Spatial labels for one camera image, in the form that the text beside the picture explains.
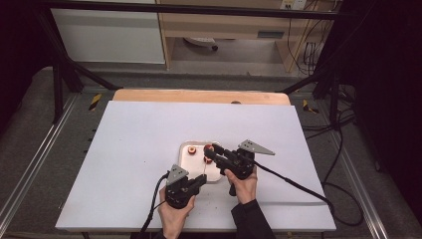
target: white cabinet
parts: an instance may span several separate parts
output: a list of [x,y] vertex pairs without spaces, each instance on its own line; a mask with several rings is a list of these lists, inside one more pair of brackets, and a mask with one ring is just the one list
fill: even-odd
[[[153,0],[95,0],[155,3]],[[69,56],[78,62],[164,64],[156,13],[52,9]]]

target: white table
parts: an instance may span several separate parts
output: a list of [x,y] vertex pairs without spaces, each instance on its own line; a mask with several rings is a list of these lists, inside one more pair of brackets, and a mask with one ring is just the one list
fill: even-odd
[[[156,182],[177,163],[181,143],[211,140],[236,149],[247,138],[276,153],[257,154],[257,161],[323,195],[294,107],[109,102],[56,227],[138,231]],[[257,199],[275,232],[335,230],[319,199],[261,169],[258,177]],[[237,199],[228,191],[225,177],[204,185],[184,230],[233,231],[230,210]],[[155,211],[148,229],[159,228]]]

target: wooden edge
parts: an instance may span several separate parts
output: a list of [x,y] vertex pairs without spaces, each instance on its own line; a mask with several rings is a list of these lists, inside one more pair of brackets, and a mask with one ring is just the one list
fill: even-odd
[[115,92],[113,101],[122,102],[174,102],[174,103],[241,103],[246,105],[289,106],[290,100],[282,93],[145,90],[121,89]]

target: human hand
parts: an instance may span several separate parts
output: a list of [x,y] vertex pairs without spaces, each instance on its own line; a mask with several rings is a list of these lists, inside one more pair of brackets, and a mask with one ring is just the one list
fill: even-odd
[[246,204],[256,199],[258,182],[257,166],[254,166],[252,174],[244,180],[239,179],[230,169],[225,169],[224,173],[229,179],[230,184],[235,185],[236,195],[240,203]]
[[[159,199],[160,201],[165,200],[165,186],[159,190]],[[158,207],[162,231],[165,238],[175,239],[179,237],[186,221],[186,217],[194,207],[194,202],[195,196],[192,196],[187,205],[181,209],[173,208],[165,202]]]

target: black sleeve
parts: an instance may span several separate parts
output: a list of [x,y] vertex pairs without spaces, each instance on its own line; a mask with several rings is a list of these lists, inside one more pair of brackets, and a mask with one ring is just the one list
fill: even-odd
[[275,239],[257,200],[238,204],[232,209],[237,239]]

